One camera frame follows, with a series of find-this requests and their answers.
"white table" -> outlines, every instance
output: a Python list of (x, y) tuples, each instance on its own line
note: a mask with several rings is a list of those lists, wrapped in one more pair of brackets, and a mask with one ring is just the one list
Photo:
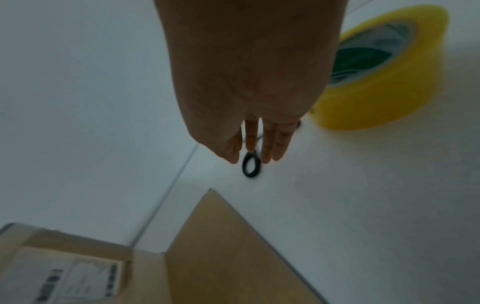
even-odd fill
[[(344, 29), (418, 3), (376, 0)], [(137, 248), (166, 250), (213, 188), (332, 304), (479, 302), (480, 3), (430, 3), (451, 17), (437, 98), (367, 130), (304, 119), (256, 179), (200, 147)]]

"tape roll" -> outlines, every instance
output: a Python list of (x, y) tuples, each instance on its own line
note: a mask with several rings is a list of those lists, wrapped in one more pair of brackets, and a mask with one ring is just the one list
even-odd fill
[(314, 120), (329, 129), (362, 129), (425, 104), (441, 83), (447, 24), (443, 7), (420, 5), (343, 33), (330, 83), (310, 110)]

